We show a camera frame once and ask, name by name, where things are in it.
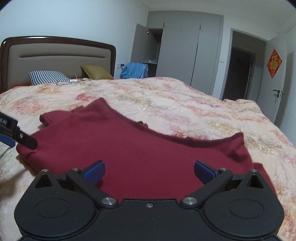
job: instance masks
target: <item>floral blanket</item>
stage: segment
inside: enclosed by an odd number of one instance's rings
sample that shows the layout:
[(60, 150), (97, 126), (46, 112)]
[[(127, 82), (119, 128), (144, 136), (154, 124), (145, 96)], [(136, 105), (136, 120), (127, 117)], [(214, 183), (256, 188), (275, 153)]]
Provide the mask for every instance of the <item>floral blanket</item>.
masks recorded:
[[(296, 149), (253, 101), (220, 101), (176, 79), (147, 78), (18, 87), (0, 95), (0, 108), (17, 119), (24, 132), (32, 134), (42, 128), (41, 114), (86, 106), (99, 97), (124, 116), (163, 134), (213, 140), (243, 132), (253, 161), (264, 165), (284, 207), (279, 236), (296, 240)], [(35, 175), (15, 147), (0, 144), (2, 241), (21, 237), (13, 212)]]

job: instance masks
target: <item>houndstooth pillow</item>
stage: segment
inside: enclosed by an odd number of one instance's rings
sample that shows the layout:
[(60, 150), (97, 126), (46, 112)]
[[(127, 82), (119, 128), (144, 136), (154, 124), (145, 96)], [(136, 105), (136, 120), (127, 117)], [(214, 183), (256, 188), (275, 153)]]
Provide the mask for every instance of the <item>houndstooth pillow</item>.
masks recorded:
[(52, 70), (36, 70), (29, 72), (32, 85), (40, 85), (53, 82), (69, 82), (69, 78), (61, 72)]

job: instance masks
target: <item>maroon shirt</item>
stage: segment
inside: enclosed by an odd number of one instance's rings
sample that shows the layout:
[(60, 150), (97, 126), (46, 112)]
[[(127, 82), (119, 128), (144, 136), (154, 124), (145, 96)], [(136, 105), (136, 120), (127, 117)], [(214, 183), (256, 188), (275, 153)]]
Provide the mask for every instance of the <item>maroon shirt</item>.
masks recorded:
[(49, 126), (32, 135), (38, 148), (18, 145), (21, 157), (37, 172), (54, 174), (103, 160), (106, 174), (97, 185), (118, 200), (182, 199), (203, 186), (194, 174), (196, 160), (237, 174), (259, 169), (272, 186), (262, 165), (252, 163), (242, 133), (213, 141), (167, 136), (124, 117), (102, 98), (40, 120)]

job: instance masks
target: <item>headboard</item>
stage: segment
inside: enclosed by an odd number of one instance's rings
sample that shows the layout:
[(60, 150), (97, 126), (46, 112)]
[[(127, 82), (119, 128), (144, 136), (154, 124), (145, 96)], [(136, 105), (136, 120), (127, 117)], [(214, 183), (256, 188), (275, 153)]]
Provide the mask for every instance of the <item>headboard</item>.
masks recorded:
[(81, 65), (101, 65), (114, 76), (113, 45), (65, 37), (24, 36), (5, 39), (0, 47), (0, 91), (30, 85), (28, 72), (60, 71), (67, 77), (86, 77)]

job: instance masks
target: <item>chinese fu character sign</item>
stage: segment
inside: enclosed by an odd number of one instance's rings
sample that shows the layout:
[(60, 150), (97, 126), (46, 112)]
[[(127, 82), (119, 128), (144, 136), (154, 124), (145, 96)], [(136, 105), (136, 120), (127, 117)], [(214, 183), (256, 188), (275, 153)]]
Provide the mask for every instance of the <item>chinese fu character sign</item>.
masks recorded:
[(267, 68), (272, 79), (277, 73), (281, 63), (282, 60), (274, 49), (267, 63)]

